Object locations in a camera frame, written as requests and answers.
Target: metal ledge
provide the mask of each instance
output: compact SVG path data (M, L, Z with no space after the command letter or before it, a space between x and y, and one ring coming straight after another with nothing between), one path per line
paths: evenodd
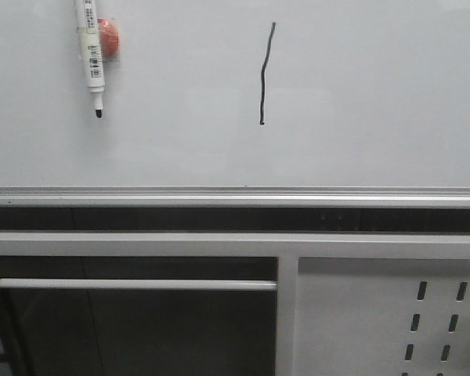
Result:
M4 206L470 208L470 188L0 188Z
M466 260L470 235L6 231L0 232L0 256Z

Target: whiteboard marker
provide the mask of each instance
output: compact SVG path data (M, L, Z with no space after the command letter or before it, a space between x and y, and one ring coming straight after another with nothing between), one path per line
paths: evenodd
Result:
M103 116L104 73L96 0L74 0L74 4L85 81L94 99L96 116L101 118Z

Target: orange magnet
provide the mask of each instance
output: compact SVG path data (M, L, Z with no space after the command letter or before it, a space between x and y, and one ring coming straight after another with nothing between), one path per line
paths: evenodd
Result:
M114 57L118 53L120 38L118 29L114 22L98 18L99 39L101 40L101 50L104 57Z

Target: metal handle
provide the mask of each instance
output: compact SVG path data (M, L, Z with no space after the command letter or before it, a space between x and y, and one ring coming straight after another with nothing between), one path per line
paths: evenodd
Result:
M271 291L272 280L69 280L2 278L0 288L44 288L63 290L231 290Z

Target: slot hole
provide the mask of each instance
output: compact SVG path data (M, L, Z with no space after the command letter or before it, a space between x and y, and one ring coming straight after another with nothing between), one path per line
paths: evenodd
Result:
M410 343L406 347L406 356L404 357L404 360L411 360L413 358L413 351L414 351L414 345Z
M425 298L427 285L428 285L428 282L425 282L424 280L420 282L420 288L418 290L418 300L423 300Z
M452 333L456 331L458 315L451 316L451 321L449 322L449 332Z
M413 322L410 325L410 331L418 331L419 324L420 324L420 314L415 313L413 315Z
M442 349L442 355L440 356L440 360L443 362L447 362L449 359L449 351L451 350L451 346L445 345Z
M457 295L456 295L456 300L458 302L462 302L463 299L465 299L465 292L467 291L467 286L468 286L467 282L460 283L460 288L458 289Z

